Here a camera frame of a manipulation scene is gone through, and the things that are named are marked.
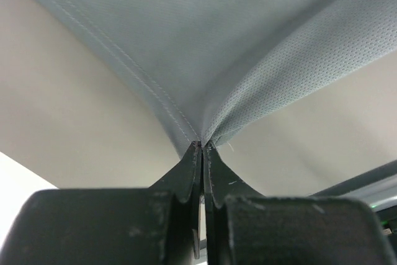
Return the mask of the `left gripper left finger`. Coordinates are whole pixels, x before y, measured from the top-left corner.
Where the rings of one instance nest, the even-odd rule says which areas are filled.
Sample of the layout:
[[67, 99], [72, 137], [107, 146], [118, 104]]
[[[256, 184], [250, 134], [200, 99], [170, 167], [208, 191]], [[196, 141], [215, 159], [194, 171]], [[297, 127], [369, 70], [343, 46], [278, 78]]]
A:
[[202, 149], [148, 188], [38, 191], [22, 206], [2, 264], [192, 264], [200, 256]]

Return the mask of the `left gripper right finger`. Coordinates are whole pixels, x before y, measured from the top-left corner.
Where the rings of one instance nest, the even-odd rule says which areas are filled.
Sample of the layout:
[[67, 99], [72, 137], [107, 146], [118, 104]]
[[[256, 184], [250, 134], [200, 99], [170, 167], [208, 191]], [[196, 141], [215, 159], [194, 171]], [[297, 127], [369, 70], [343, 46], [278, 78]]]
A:
[[369, 206], [344, 197], [266, 197], [203, 150], [209, 264], [393, 264]]

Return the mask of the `dark grey t shirt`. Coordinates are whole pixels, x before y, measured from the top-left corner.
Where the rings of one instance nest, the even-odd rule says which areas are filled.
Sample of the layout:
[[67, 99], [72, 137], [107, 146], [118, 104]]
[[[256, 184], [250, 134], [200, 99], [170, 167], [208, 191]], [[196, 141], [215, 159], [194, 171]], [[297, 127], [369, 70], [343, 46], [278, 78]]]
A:
[[396, 49], [396, 0], [36, 0], [150, 106], [182, 155]]

